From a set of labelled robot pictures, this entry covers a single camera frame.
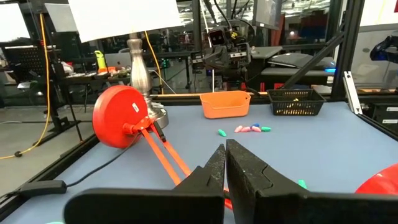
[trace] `desk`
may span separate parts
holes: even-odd
[[[296,74],[298,68],[266,68],[259,75],[258,82],[266,83],[266,90],[273,90],[275,83],[285,83],[292,75]],[[309,71],[300,81],[299,85],[326,85],[328,77],[332,77],[334,73],[325,71]]]
[[[191,169],[205,165],[219,144],[225,144],[227,138],[219,136],[218,129],[224,129],[228,138],[236,139],[291,180],[305,180],[314,192],[353,193],[372,175],[398,162],[398,142],[362,121],[346,103],[325,103],[318,116],[274,116],[269,105],[251,105],[245,117],[214,120],[203,117],[201,106],[166,109],[170,124],[164,133]],[[269,126],[272,132],[233,133],[235,127],[253,123]],[[119,149],[99,143],[57,179],[72,183],[119,153]],[[174,183],[141,140],[65,195],[32,198],[2,224],[61,221],[66,201],[93,187],[172,189]],[[228,209],[224,220],[234,223]]]

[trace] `floor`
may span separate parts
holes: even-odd
[[[43,116],[44,107],[7,108],[0,110],[0,157],[13,155],[16,151],[23,151],[38,140],[45,126]],[[72,120],[68,108],[60,109],[60,116],[68,116]],[[76,117],[84,122],[79,124],[83,139],[91,136],[93,132],[91,115],[93,107],[87,108],[84,113],[82,106],[75,108]],[[43,123],[4,123],[17,122],[43,122]],[[76,128],[71,128],[49,142],[31,150],[20,158],[0,160],[0,195],[15,190],[41,170],[57,160],[62,153],[79,143]]]

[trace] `teal object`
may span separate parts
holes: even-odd
[[[268,127],[261,127],[261,131],[270,132],[270,131],[271,131],[271,128],[268,128]]]
[[[218,134],[220,134],[220,136],[226,137],[225,131],[223,131],[221,129],[218,130]]]
[[[302,188],[307,189],[307,185],[305,184],[305,181],[304,181],[304,180],[298,180],[298,184],[299,184]]]

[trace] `black stand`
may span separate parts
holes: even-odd
[[[31,82],[36,81],[37,85],[39,86],[39,90],[46,96],[47,92],[47,80],[46,80],[46,70],[45,70],[45,57],[44,57],[44,49],[41,47],[21,47],[21,48],[12,48],[12,49],[5,49],[4,54],[9,61],[10,67],[14,71],[14,78],[18,83],[20,82]],[[55,73],[59,72],[59,63],[53,64],[53,68]],[[68,92],[65,92],[64,86],[60,85],[61,91],[64,93],[62,94],[66,97],[67,102],[71,108],[72,115],[73,115],[73,122],[70,122],[67,117],[59,118],[59,114],[57,109],[64,105],[57,100],[57,78],[53,73],[52,66],[50,65],[50,116],[52,122],[54,124],[54,128],[49,130],[51,134],[41,139],[38,143],[38,146],[55,138],[59,134],[62,134],[64,131],[76,126],[78,130],[78,135],[80,140],[82,141],[80,130],[78,129],[77,124],[81,121],[77,121],[75,118],[75,114],[73,112],[72,105],[68,99]]]

